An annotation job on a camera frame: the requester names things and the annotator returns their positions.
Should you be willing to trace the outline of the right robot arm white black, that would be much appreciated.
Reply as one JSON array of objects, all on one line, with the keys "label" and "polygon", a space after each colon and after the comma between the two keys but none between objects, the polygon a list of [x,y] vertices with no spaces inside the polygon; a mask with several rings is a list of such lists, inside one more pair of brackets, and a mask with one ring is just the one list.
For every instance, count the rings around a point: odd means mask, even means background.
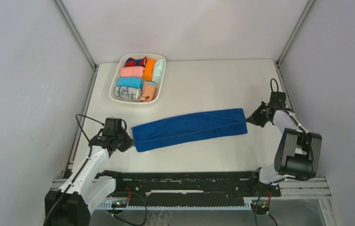
[{"label": "right robot arm white black", "polygon": [[286,107],[284,92],[271,92],[269,103],[262,102],[246,120],[260,127],[271,122],[282,135],[273,164],[259,168],[258,178],[250,182],[252,194],[263,195],[268,191],[268,184],[286,179],[306,181],[316,176],[322,137],[305,129]]}]

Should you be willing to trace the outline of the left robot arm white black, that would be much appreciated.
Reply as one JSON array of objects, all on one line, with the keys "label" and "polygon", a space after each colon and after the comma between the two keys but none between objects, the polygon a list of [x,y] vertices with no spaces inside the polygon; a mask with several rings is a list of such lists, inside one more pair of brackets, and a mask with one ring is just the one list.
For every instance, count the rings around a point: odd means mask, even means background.
[{"label": "left robot arm white black", "polygon": [[134,146],[127,124],[120,118],[106,118],[102,128],[88,139],[88,150],[78,169],[58,190],[45,196],[45,226],[87,226],[91,216],[106,196],[120,196],[123,181],[112,176],[94,178],[115,151],[124,152]]}]

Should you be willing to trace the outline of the blue microfiber towel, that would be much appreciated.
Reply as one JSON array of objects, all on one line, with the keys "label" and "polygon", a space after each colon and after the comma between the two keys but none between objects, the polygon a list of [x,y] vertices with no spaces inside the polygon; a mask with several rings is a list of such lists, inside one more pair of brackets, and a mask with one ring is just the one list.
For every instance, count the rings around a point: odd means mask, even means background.
[{"label": "blue microfiber towel", "polygon": [[247,133],[240,108],[184,114],[132,127],[138,152]]}]

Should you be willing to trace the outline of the orange towel with blue dots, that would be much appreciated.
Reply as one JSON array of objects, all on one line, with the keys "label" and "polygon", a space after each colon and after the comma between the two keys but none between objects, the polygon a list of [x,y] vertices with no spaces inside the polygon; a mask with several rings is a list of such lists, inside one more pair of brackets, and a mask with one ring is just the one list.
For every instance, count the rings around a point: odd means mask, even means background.
[{"label": "orange towel with blue dots", "polygon": [[156,92],[156,84],[150,81],[144,82],[142,87],[141,96],[139,98],[140,102],[150,102],[154,99]]}]

